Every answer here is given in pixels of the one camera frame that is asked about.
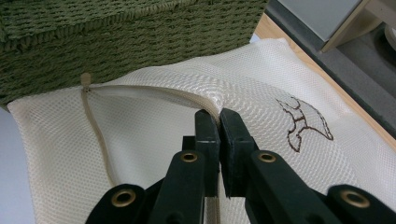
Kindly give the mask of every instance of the cream mesh fabric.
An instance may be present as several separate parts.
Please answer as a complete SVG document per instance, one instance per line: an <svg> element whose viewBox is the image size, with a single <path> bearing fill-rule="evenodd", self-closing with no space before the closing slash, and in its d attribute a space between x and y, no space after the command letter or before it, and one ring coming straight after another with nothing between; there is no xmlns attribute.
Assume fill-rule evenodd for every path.
<svg viewBox="0 0 396 224"><path fill-rule="evenodd" d="M106 173L143 188L164 177L200 108L238 112L259 147L283 156L311 188L347 183L396 209L395 152L283 40L144 68L92 85L86 97L105 154L81 88L8 106L28 157L37 223L84 222L111 188ZM248 223L243 199L226 199L223 188L219 197L221 223Z"/></svg>

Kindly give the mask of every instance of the brass grommet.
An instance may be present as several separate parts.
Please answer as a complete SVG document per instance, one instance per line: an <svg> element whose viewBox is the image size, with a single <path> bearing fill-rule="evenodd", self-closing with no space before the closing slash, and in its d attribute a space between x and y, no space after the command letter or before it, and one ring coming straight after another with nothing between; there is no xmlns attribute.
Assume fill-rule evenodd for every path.
<svg viewBox="0 0 396 224"><path fill-rule="evenodd" d="M346 203L349 203L355 207L366 208L366 207L370 206L370 201L368 199L366 199L366 197L364 197L363 195L359 194L358 192L346 189L346 190L342 190L340 194L341 194L341 198Z"/></svg>
<svg viewBox="0 0 396 224"><path fill-rule="evenodd" d="M276 161L276 157L274 155L266 153L266 152L260 153L258 158L259 158L259 160L265 161L265 162L274 162L274 161Z"/></svg>
<svg viewBox="0 0 396 224"><path fill-rule="evenodd" d="M195 153L184 153L180 157L184 162L193 162L198 160L198 156Z"/></svg>
<svg viewBox="0 0 396 224"><path fill-rule="evenodd" d="M136 194L131 189L120 189L111 198L111 203L116 207L125 207L133 203Z"/></svg>

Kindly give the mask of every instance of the animal logo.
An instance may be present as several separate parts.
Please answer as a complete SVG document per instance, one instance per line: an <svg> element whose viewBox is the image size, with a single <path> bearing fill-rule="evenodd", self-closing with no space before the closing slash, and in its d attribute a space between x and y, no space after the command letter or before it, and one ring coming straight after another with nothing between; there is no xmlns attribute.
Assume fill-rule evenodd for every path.
<svg viewBox="0 0 396 224"><path fill-rule="evenodd" d="M290 114L293 119L293 127L289 130L288 139L291 148L300 152L302 137L301 134L305 130L315 131L320 133L329 140L333 140L332 133L327 125L326 119L315 109L312 105L291 97L297 102L297 106L293 107L288 103L279 101L283 111Z"/></svg>

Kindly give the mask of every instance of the green wicker basket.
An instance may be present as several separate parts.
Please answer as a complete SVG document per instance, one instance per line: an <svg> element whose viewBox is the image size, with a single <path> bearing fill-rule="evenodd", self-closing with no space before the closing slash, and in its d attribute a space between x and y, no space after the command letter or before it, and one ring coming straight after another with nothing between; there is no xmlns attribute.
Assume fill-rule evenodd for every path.
<svg viewBox="0 0 396 224"><path fill-rule="evenodd" d="M0 0L0 105L246 45L267 0Z"/></svg>

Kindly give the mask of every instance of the clamp jaw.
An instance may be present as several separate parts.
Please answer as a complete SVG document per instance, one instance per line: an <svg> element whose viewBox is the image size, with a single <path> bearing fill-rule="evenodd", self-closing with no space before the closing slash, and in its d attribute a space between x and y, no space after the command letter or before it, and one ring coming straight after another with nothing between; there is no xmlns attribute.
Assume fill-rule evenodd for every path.
<svg viewBox="0 0 396 224"><path fill-rule="evenodd" d="M223 109L220 126L204 110L195 136L184 136L166 177L148 189L123 184L93 208L88 224L204 223L205 197L217 197L219 166L228 197L245 197L251 223L396 223L396 214L370 193L349 185L322 195L281 156L259 150L239 114Z"/></svg>

